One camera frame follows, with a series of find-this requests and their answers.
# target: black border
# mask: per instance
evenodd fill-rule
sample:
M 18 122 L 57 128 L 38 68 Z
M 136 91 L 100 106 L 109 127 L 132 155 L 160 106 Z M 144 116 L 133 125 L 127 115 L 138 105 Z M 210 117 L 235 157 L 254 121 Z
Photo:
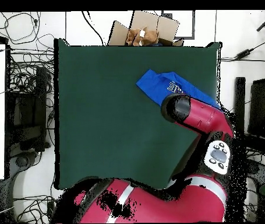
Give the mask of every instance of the black border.
M 54 188 L 60 190 L 60 137 L 59 137 L 59 40 L 54 39 L 54 110 L 55 110 L 55 180 Z

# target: white cable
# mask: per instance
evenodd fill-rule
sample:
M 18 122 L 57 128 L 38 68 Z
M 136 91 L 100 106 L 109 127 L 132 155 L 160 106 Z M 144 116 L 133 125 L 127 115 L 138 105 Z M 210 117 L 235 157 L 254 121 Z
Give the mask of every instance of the white cable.
M 3 211 L 0 211 L 0 214 L 1 213 L 4 213 L 4 212 L 6 212 L 6 211 L 10 211 L 11 209 L 13 209 L 14 208 L 14 206 L 12 206 L 11 208 L 9 208 L 9 209 L 4 209 Z

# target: power adapter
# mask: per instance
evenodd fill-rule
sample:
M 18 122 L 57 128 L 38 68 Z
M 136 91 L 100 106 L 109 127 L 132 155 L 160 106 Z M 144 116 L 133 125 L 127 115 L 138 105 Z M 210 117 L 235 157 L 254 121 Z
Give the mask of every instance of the power adapter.
M 162 13 L 161 16 L 172 20 L 172 13 Z
M 247 57 L 247 56 L 250 54 L 250 52 L 253 51 L 253 50 L 254 50 L 254 49 L 250 49 L 250 50 L 246 49 L 246 50 L 244 50 L 244 51 L 241 51 L 240 53 L 238 53 L 238 54 L 236 55 L 236 60 L 240 60 L 240 59 L 242 59 L 242 58 Z

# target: white floor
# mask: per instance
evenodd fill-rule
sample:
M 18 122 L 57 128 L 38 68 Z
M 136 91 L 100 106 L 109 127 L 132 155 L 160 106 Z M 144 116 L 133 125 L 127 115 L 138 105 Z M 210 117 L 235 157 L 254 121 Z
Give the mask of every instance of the white floor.
M 173 18 L 180 21 L 179 36 L 191 36 L 192 19 L 188 11 L 165 11 L 165 13 L 174 13 Z M 16 13 L 4 14 L 8 18 Z M 37 17 L 36 12 L 32 12 L 31 14 Z M 117 20 L 126 27 L 129 27 L 131 16 L 132 11 L 90 12 L 91 24 L 100 33 L 105 43 L 108 42 L 113 21 Z M 265 28 L 260 32 L 256 31 L 264 21 L 265 10 L 196 10 L 195 39 L 185 40 L 184 46 L 204 47 L 210 42 L 221 41 L 223 43 L 221 57 L 232 58 L 247 48 L 253 48 L 265 42 Z M 5 19 L 0 14 L 0 27 L 3 27 L 4 23 Z M 17 17 L 11 19 L 9 21 L 8 32 L 15 40 L 30 34 L 30 17 L 21 15 L 19 19 Z M 51 33 L 56 38 L 65 38 L 65 12 L 41 13 L 38 37 L 47 33 Z M 32 35 L 22 41 L 30 41 L 33 37 Z M 72 46 L 101 45 L 99 37 L 88 26 L 81 12 L 67 12 L 66 40 Z M 50 35 L 40 38 L 40 41 L 46 46 L 53 47 L 53 38 Z M 22 45 L 13 45 L 10 43 L 10 45 L 12 48 L 36 49 L 35 42 Z M 46 50 L 46 47 L 40 43 L 37 43 L 37 45 L 39 49 Z M 265 60 L 265 45 L 253 51 L 246 59 Z M 220 74 L 220 100 L 227 109 L 232 109 L 235 78 L 238 76 L 244 76 L 246 78 L 245 101 L 249 101 L 252 82 L 256 79 L 265 78 L 265 62 L 222 62 Z M 245 111 L 245 130 L 247 130 L 249 103 L 246 104 Z M 50 186 L 54 176 L 54 161 L 54 147 L 51 147 L 43 153 L 38 166 L 34 166 L 18 175 L 13 196 L 15 198 L 22 198 L 36 195 L 50 195 Z M 253 187 L 251 181 L 248 181 L 248 186 Z M 62 191 L 53 189 L 52 193 L 55 198 L 58 198 Z M 247 202 L 253 204 L 256 202 L 253 194 L 248 194 Z M 15 213 L 17 215 L 20 214 L 26 205 L 27 202 L 16 202 Z M 23 219 L 31 220 L 29 215 L 25 215 Z

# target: red robot arm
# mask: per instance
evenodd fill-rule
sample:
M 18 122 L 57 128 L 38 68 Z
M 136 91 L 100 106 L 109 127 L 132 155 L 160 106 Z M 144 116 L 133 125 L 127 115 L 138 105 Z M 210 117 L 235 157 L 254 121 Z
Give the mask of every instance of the red robot arm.
M 101 180 L 84 189 L 73 223 L 222 222 L 231 171 L 231 124 L 219 109 L 183 94 L 165 98 L 161 112 L 168 121 L 204 137 L 176 182 L 162 190 L 181 188 L 178 199 L 162 199 L 128 180 Z M 107 195 L 113 195 L 114 203 L 102 207 L 109 205 Z

